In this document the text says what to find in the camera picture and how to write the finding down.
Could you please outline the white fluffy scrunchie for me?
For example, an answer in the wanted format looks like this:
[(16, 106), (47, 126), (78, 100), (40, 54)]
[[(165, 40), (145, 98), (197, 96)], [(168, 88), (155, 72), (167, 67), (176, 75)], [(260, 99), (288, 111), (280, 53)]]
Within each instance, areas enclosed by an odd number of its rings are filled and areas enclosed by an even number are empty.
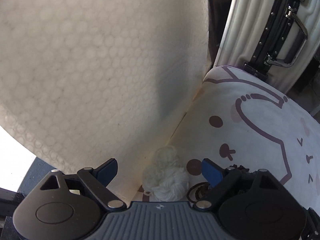
[(189, 189), (189, 176), (176, 148), (165, 146), (153, 155), (152, 162), (142, 174), (143, 193), (159, 202), (183, 199)]

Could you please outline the cream ribbed suitcase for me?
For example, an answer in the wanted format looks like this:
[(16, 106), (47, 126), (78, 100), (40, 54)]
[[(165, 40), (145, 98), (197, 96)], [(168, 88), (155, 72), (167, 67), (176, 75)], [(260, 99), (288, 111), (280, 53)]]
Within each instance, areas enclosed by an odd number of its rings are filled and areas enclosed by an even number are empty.
[(214, 66), (287, 93), (319, 47), (319, 0), (232, 0)]

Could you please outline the white cartoon bed sheet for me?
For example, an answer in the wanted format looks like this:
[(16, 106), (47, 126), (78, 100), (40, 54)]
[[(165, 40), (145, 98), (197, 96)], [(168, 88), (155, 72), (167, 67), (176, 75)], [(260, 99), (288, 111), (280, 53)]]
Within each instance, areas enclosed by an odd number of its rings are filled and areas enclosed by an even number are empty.
[(288, 96), (243, 70), (211, 69), (168, 134), (189, 184), (203, 159), (269, 170), (305, 208), (319, 210), (319, 123)]

